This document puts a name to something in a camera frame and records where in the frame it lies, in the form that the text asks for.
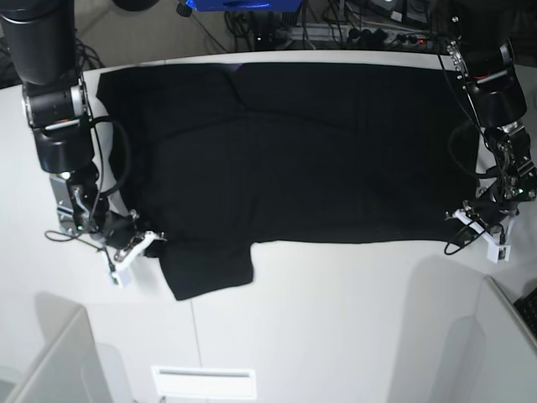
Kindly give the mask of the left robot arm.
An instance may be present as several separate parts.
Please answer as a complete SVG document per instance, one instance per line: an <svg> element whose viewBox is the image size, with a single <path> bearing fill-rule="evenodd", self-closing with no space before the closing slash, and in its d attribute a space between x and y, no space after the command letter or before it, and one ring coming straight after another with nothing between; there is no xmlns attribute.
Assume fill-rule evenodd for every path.
<svg viewBox="0 0 537 403"><path fill-rule="evenodd" d="M468 99L467 115L495 162L481 175L493 183L462 210L478 235L499 232L501 239L503 220L536 199L536 166L522 122L528 107L509 39L520 8L518 1L437 1L432 13Z"/></svg>

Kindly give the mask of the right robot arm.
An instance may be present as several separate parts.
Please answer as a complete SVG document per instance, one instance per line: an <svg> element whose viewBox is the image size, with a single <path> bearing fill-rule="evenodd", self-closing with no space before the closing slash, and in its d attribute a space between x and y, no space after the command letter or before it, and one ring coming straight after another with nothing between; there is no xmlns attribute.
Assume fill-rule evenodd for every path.
<svg viewBox="0 0 537 403"><path fill-rule="evenodd" d="M111 211L109 198L127 182L133 150L127 130L115 118L92 113L76 56L72 1L3 1L1 27L22 82L22 104L41 169L50 176L60 229L66 241L91 236L111 267L142 255L162 233ZM110 123L123 142L123 170L104 187L104 155L96 128Z"/></svg>

